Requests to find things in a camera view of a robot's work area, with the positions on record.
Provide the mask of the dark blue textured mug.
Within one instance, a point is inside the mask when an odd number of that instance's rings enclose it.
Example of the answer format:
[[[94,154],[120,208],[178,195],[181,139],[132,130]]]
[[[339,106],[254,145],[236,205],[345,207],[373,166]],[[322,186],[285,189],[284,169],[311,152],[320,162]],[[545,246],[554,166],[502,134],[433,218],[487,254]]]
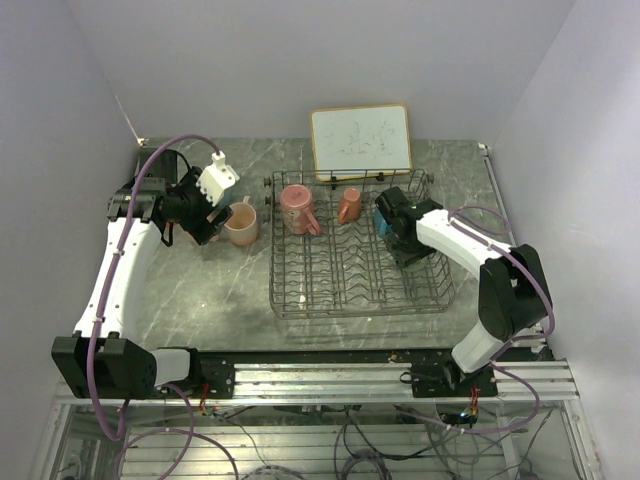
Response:
[[[373,216],[373,224],[378,237],[384,239],[388,234],[392,232],[391,226],[384,219],[379,209],[375,210]]]

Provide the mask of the mint green mug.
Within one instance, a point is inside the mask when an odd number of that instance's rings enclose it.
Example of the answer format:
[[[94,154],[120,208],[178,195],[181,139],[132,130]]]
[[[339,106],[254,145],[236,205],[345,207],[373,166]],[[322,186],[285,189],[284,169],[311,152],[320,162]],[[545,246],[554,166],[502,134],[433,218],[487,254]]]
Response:
[[[426,268],[434,257],[434,253],[426,255],[420,259],[416,259],[412,263],[409,263],[404,266],[404,269],[408,272],[420,271],[421,269]]]

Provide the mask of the salmon pink mug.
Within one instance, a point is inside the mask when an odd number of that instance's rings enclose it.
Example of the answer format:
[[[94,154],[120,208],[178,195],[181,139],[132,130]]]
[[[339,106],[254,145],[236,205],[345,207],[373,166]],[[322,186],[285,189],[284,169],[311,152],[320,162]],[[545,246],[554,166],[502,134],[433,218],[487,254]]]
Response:
[[[245,196],[241,202],[230,205],[232,215],[224,228],[232,244],[248,246],[259,236],[257,212],[251,204],[251,198]]]

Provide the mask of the light blue mug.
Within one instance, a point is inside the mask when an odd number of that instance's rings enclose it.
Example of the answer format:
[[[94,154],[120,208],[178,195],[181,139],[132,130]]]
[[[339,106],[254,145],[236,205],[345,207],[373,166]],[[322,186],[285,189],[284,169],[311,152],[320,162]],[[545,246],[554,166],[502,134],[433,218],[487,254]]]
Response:
[[[231,207],[231,205],[234,202],[235,202],[234,193],[231,190],[226,190],[218,206],[220,208],[227,208],[227,207]]]

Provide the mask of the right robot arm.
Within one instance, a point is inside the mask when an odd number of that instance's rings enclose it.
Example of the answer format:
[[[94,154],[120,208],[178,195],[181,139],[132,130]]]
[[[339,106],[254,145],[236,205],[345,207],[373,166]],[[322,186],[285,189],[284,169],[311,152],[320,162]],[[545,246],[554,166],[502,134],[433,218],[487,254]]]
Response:
[[[410,269],[439,252],[478,281],[478,320],[451,351],[453,364],[440,373],[450,394],[465,394],[476,383],[476,371],[497,359],[520,332],[543,319],[555,326],[553,306],[536,249],[510,246],[463,215],[427,199],[411,202],[397,187],[383,191],[375,205],[390,232],[387,248],[396,265]]]

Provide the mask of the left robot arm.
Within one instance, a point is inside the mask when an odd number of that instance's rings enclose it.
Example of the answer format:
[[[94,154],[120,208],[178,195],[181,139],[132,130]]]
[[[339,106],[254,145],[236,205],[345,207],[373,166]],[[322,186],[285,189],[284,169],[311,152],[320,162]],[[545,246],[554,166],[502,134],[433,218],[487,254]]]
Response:
[[[77,398],[143,400],[168,383],[182,397],[203,387],[192,347],[149,351],[135,336],[147,272],[160,245],[173,244],[180,227],[199,245],[230,219],[225,193],[239,179],[223,152],[204,168],[177,174],[178,153],[148,152],[133,178],[109,200],[107,245],[87,307],[69,336],[57,337],[51,356]]]

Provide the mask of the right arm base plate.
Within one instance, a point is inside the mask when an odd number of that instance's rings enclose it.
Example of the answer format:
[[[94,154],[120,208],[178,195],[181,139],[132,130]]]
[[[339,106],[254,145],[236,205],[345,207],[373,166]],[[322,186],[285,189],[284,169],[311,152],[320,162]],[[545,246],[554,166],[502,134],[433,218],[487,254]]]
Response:
[[[464,373],[455,363],[450,349],[412,349],[398,357],[410,366],[400,382],[411,386],[414,398],[496,397],[498,388],[494,371],[485,366]]]

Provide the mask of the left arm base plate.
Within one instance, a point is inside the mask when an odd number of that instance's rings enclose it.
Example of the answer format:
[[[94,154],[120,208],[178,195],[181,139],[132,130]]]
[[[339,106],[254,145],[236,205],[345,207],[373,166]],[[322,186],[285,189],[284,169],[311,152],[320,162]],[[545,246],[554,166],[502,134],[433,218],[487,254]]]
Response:
[[[156,360],[156,389],[173,384],[184,392],[204,394],[206,398],[233,397],[236,370],[223,357],[183,348],[159,349],[152,355]]]

